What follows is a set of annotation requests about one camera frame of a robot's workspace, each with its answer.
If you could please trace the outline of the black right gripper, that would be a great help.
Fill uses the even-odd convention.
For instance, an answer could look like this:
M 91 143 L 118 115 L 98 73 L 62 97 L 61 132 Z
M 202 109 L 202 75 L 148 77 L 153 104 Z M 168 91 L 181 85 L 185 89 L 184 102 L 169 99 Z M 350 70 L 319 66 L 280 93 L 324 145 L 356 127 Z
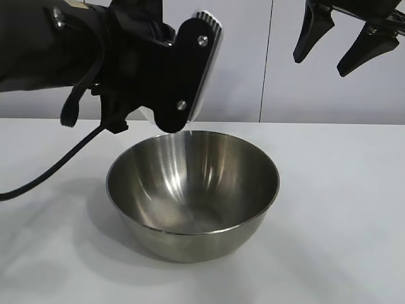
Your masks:
M 319 0 L 305 5 L 304 18 L 293 57 L 301 63 L 315 44 L 335 26 L 332 10 L 363 20 L 357 39 L 337 65 L 341 77 L 398 45 L 398 34 L 404 35 L 404 13 L 396 0 Z

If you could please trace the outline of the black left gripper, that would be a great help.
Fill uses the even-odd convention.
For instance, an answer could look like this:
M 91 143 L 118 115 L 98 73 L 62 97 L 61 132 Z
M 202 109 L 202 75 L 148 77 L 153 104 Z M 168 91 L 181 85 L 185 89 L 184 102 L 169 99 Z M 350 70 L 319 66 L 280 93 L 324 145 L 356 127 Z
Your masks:
M 106 23 L 110 45 L 91 94 L 101 99 L 101 127 L 121 133 L 140 107 L 154 47 L 172 41 L 175 30 L 163 21 L 162 4 L 110 4 Z

